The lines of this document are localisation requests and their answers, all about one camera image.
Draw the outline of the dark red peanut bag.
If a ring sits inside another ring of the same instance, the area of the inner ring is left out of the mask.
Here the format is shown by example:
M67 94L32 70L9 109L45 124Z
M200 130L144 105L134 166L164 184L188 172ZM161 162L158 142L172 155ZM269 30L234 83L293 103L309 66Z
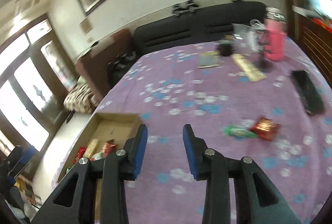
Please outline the dark red peanut bag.
M116 151L118 148L117 144L115 143L114 139L108 140L107 142L104 143L103 149L102 149L102 154L103 158L106 158L108 155Z
M272 119L260 117L249 130L261 140L272 142L278 134L280 127L281 124L275 123Z

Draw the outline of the green clear candy packet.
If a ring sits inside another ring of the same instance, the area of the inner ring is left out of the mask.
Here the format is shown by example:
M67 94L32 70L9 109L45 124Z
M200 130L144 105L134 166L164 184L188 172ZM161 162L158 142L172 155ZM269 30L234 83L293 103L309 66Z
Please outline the green clear candy packet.
M224 133L226 136L232 136L240 139L257 137L257 135L252 131L238 125L229 125L224 127Z

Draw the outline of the red snack packet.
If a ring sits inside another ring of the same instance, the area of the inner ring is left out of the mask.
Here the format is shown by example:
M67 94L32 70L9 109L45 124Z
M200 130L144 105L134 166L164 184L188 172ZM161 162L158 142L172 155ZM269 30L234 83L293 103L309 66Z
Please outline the red snack packet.
M73 164L75 164L76 162L79 161L80 158L83 157L83 155L85 154L85 151L86 151L86 148L85 147L80 147L75 158L74 158L74 161L73 161Z

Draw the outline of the large green pea snack bag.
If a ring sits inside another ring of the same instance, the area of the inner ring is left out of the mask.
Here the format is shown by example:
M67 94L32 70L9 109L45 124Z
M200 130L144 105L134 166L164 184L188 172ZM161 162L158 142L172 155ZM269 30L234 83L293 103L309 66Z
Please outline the large green pea snack bag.
M99 152L99 153L96 153L94 154L92 157L91 157L91 161L97 161L97 160L101 160L103 158L103 153L102 152Z

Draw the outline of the yellow biscuit packet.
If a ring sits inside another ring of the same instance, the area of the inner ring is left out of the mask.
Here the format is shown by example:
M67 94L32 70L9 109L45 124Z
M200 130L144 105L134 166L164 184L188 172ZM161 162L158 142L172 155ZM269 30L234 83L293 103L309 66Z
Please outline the yellow biscuit packet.
M85 154L83 155L84 158L88 158L91 159L91 157L93 156L93 154L95 153L98 145L99 145L99 139L98 138L94 138L90 141L90 143L88 144Z

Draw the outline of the shallow cardboard box tray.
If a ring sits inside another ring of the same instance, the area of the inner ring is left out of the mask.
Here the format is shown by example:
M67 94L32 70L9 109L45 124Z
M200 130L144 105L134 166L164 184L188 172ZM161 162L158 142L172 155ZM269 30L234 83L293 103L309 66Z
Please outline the shallow cardboard box tray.
M50 223L128 223L124 184L140 174L148 129L138 114L95 113L52 193Z

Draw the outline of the purple floral tablecloth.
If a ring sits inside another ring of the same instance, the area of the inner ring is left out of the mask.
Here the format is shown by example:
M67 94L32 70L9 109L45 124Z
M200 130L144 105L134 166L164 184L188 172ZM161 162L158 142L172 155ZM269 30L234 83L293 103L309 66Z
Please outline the purple floral tablecloth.
M250 156L264 170L302 223L310 223L331 192L331 88L291 40L266 79L251 82L230 57L198 68L214 42L141 57L98 106L106 113L136 113L148 127L141 174L126 184L130 223L200 223L205 183L190 173L182 129L228 158ZM309 115L290 78L306 70L325 111ZM272 142L226 136L224 127L249 130L260 117L281 124Z

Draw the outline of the cream tube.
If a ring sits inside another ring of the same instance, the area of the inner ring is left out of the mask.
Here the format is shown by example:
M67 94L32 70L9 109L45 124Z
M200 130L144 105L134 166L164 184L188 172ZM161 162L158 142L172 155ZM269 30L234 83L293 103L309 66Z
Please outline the cream tube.
M234 63L245 73L251 82L259 82L260 80L266 79L266 75L241 54L234 53L231 57Z

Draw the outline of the green booklet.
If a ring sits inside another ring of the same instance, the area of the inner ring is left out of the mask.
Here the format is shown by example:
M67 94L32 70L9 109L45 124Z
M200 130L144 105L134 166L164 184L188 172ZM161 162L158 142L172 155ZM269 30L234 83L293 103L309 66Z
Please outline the green booklet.
M220 54L216 51L208 51L199 54L198 68L214 68L220 66Z

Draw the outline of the wooden glass door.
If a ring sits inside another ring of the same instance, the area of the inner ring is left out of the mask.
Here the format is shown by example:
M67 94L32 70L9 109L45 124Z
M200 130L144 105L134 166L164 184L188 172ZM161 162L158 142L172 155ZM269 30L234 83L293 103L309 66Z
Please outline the wooden glass door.
M1 132L10 146L43 152L68 112L63 102L78 75L48 15L1 45Z

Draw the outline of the black smartphone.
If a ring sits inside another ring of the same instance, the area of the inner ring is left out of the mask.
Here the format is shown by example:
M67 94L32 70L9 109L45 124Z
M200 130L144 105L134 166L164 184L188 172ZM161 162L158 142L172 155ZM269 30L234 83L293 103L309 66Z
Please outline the black smartphone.
M325 111L323 100L312 82L308 71L292 70L290 78L309 115L322 114Z

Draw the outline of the black sofa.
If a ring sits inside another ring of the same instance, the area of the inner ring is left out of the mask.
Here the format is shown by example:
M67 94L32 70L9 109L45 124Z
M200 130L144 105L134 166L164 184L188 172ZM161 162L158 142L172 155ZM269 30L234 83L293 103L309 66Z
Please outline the black sofa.
M233 33L233 24L248 25L253 19L263 21L265 14L264 3L237 0L139 26L129 38L129 45L133 47L136 57L123 63L122 69L117 69L114 62L108 63L106 84L115 86L143 55L177 46L218 41Z

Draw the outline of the pink sleeved bottle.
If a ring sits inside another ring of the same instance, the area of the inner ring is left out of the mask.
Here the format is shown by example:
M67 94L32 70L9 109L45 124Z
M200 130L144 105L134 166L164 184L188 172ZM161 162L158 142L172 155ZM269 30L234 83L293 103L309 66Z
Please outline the pink sleeved bottle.
M274 7L266 8L265 27L268 32L268 42L265 45L265 55L269 60L281 61L284 57L285 17L281 10Z

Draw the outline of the black clips on sofa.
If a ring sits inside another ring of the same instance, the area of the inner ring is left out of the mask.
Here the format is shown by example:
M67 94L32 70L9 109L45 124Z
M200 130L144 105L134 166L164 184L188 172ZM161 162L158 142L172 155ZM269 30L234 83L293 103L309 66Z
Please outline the black clips on sofa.
M185 13L195 13L200 6L194 0L188 0L185 3L177 3L172 6L172 14L175 17L179 17Z

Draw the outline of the wooden window cabinet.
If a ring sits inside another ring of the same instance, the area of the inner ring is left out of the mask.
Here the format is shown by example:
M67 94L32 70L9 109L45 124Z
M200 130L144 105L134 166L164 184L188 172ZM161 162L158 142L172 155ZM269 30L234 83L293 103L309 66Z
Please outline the wooden window cabinet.
M331 83L331 32L306 14L309 0L285 0L288 33Z

